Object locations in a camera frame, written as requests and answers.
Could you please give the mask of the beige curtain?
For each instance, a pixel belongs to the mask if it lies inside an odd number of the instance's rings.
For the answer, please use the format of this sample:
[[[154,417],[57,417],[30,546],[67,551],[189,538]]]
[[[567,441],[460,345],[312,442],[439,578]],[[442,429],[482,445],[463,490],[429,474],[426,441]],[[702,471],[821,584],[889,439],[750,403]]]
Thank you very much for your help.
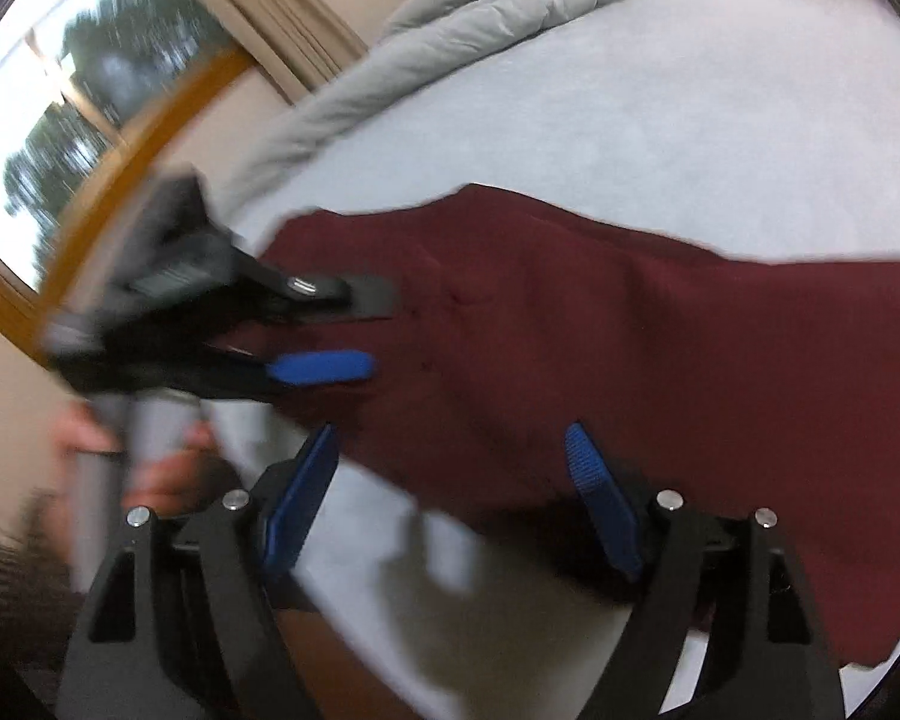
[[[290,103],[331,82],[367,50],[323,0],[199,0]]]

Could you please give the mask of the maroon pants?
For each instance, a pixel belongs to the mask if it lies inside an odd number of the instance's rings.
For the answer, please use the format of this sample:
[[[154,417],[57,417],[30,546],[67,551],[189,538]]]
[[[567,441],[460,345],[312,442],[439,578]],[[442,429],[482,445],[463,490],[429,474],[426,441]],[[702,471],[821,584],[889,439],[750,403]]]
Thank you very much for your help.
[[[606,587],[567,472],[582,422],[629,472],[724,517],[781,519],[839,660],[900,638],[900,262],[759,263],[484,185],[286,221],[261,259],[379,273],[388,320],[251,330],[251,351],[360,349],[372,379],[279,410],[421,504]]]

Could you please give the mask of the white bed sheet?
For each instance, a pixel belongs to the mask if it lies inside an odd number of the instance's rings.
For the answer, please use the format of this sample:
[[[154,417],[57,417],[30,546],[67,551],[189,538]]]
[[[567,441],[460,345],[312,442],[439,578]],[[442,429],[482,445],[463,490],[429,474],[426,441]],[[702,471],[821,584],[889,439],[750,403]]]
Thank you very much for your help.
[[[470,182],[758,260],[900,257],[900,19],[886,0],[624,0],[443,78],[248,193],[417,205]],[[567,718],[624,614],[356,468],[304,557],[347,639],[434,718]]]

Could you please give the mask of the wooden framed window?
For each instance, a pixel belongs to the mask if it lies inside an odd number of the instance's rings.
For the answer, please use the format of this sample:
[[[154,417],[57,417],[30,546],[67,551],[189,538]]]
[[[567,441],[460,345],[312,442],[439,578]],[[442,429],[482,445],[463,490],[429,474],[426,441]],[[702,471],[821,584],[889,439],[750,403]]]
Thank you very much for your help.
[[[0,0],[0,333],[30,353],[98,234],[250,70],[198,0]]]

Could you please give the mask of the grey blanket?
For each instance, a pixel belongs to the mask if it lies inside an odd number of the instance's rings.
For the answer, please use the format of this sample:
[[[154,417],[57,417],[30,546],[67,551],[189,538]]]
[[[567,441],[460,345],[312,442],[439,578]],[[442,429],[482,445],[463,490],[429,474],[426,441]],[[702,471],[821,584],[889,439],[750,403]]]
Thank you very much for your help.
[[[265,135],[214,193],[226,221],[274,192],[326,145],[468,65],[622,0],[404,0],[362,59]]]

